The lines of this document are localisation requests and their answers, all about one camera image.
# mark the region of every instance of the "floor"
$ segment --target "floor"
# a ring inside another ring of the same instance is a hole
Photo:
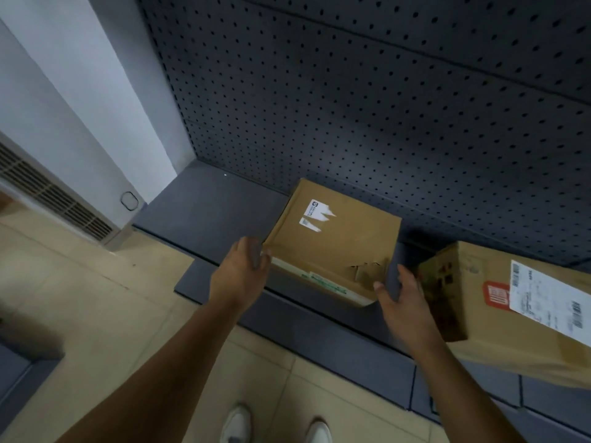
[[[0,243],[4,326],[65,353],[1,443],[54,442],[196,309],[173,292],[191,258],[142,234],[110,253],[12,205],[0,215]],[[240,327],[218,357],[184,442],[218,441],[237,402],[251,407],[257,442],[299,442],[316,416],[335,442],[447,442],[439,426]]]

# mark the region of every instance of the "air vent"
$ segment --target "air vent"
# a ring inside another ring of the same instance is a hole
[[[77,229],[102,241],[113,228],[0,143],[0,178],[31,196]]]

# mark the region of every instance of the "white sneaker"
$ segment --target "white sneaker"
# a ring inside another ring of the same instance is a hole
[[[246,406],[238,405],[227,416],[220,443],[250,443],[251,436],[251,411]]]
[[[308,429],[304,443],[332,443],[329,426],[324,421],[314,421]]]

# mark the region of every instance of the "red sticker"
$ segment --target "red sticker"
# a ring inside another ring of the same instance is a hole
[[[484,294],[484,303],[493,308],[505,309],[511,311],[509,307],[509,285],[487,281],[482,285]]]

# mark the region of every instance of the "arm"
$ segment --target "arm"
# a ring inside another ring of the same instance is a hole
[[[450,442],[525,443],[447,348],[415,277],[404,266],[398,271],[398,302],[383,284],[375,283],[374,288],[388,328],[406,344],[427,380]]]
[[[271,258],[253,268],[253,242],[232,246],[211,276],[209,302],[57,443],[181,442],[223,343],[267,280]]]

